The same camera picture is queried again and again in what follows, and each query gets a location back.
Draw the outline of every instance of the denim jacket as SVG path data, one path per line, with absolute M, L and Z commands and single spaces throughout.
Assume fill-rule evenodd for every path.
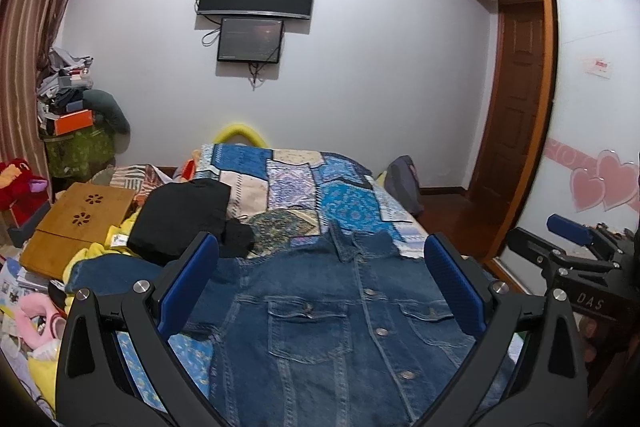
M 67 288 L 120 293 L 159 271 L 104 256 L 74 267 Z M 334 225 L 313 245 L 220 259 L 185 329 L 213 341 L 209 400 L 238 427 L 409 425 L 474 343 L 424 260 L 402 257 L 386 232 Z M 503 364 L 485 407 L 512 370 Z

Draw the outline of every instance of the red stuffed toy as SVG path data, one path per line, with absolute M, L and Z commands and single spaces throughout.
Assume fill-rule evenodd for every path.
M 49 200 L 48 185 L 46 179 L 33 175 L 22 158 L 0 162 L 0 210 L 11 210 L 16 226 L 21 227 Z

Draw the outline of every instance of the wooden door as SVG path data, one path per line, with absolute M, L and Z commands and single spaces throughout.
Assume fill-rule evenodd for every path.
M 470 199 L 504 215 L 522 174 L 540 101 L 542 2 L 503 4 L 500 23 L 502 44 Z

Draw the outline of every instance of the small monitor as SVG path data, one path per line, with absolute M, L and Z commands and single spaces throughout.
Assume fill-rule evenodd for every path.
M 283 31 L 282 20 L 224 17 L 218 61 L 277 64 Z

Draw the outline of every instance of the wooden floor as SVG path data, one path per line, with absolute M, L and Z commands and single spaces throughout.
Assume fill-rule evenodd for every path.
M 463 255 L 483 257 L 502 223 L 502 216 L 460 194 L 422 196 L 418 222 L 429 233 L 443 232 Z

